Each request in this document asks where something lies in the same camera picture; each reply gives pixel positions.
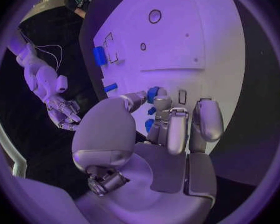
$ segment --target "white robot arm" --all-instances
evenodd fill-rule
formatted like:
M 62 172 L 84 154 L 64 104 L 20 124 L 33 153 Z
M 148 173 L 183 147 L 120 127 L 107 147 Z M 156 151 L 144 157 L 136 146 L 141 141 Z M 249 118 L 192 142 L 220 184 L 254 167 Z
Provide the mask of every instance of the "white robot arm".
M 66 101 L 60 93 L 67 90 L 67 78 L 58 76 L 45 61 L 37 57 L 35 48 L 27 43 L 19 30 L 11 38 L 8 49 L 16 56 L 16 61 L 24 68 L 25 80 L 32 92 L 47 106 L 48 114 L 56 126 L 66 130 L 76 130 L 80 122 L 80 109 L 75 101 Z

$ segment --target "blue block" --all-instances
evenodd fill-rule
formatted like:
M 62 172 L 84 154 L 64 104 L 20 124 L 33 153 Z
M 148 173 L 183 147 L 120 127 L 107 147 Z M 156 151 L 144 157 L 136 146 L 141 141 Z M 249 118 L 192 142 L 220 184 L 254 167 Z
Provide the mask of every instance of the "blue block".
M 103 66 L 108 63 L 104 48 L 102 46 L 94 47 L 92 51 L 97 66 Z
M 148 119 L 145 122 L 145 128 L 146 128 L 147 133 L 149 133 L 150 128 L 152 127 L 153 123 L 154 123 L 154 120 L 152 118 Z
M 113 83 L 109 86 L 104 87 L 104 90 L 105 90 L 105 92 L 108 92 L 108 91 L 111 91 L 111 90 L 114 90 L 114 89 L 117 89 L 117 88 L 118 88 L 117 84 Z
M 148 92 L 147 92 L 147 102 L 148 103 L 153 104 L 153 98 L 156 97 L 158 89 L 159 89 L 159 87 L 155 86 L 148 90 Z
M 152 107 L 148 110 L 147 114 L 149 115 L 153 115 L 154 113 L 156 112 L 156 108 L 155 107 Z

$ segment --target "humanoid robot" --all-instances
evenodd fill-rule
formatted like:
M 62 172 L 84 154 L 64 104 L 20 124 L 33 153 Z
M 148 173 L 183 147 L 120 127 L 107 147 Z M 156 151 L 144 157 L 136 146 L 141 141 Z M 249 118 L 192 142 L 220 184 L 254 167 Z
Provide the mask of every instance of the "humanoid robot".
M 52 67 L 39 59 L 33 45 L 24 40 L 19 30 L 8 48 L 24 68 L 30 90 L 46 104 L 52 121 L 59 128 L 76 131 L 72 142 L 73 161 L 88 175 L 90 190 L 104 205 L 116 200 L 122 203 L 121 207 L 129 206 L 122 197 L 129 190 L 137 190 L 139 182 L 135 177 L 139 175 L 150 184 L 147 199 L 140 197 L 141 192 L 133 192 L 135 199 L 141 198 L 141 205 L 149 206 L 147 214 L 139 213 L 143 221 L 167 223 L 168 217 L 163 213 L 152 216 L 165 207 L 173 211 L 177 208 L 176 218 L 179 219 L 175 223 L 200 220 L 202 215 L 195 209 L 180 210 L 174 203 L 197 205 L 196 209 L 207 210 L 207 215 L 216 198 L 216 177 L 205 149 L 207 142 L 218 140 L 224 131 L 216 101 L 201 98 L 191 115 L 185 108 L 173 107 L 167 91 L 158 87 L 153 95 L 141 91 L 102 100 L 81 120 L 77 115 L 78 104 L 59 95 L 68 88 L 67 78 L 58 76 Z M 155 120 L 146 141 L 135 144 L 136 123 L 131 113 L 148 98 L 156 108 Z M 154 195 L 159 198 L 152 205 Z M 120 216 L 129 211 L 122 208 L 115 212 Z M 140 216 L 133 212 L 125 221 L 135 223 Z

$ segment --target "circular hole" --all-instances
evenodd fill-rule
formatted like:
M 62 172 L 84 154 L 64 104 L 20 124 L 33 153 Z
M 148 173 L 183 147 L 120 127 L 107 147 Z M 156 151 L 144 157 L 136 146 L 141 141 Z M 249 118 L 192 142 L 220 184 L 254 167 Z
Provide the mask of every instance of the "circular hole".
M 142 51 L 146 50 L 146 44 L 145 43 L 141 43 L 140 48 Z
M 149 13 L 148 18 L 150 23 L 155 24 L 161 20 L 162 14 L 159 10 L 154 9 Z

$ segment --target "person's arm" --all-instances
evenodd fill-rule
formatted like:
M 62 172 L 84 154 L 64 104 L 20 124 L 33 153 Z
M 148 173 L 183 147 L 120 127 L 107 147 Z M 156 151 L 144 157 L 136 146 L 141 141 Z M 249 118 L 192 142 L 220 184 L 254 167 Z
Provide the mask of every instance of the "person's arm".
M 85 18 L 86 12 L 83 11 L 82 9 L 76 8 L 74 12 L 75 12 L 75 14 L 78 14 L 78 15 L 79 15 L 80 17 L 82 17 L 83 19 Z

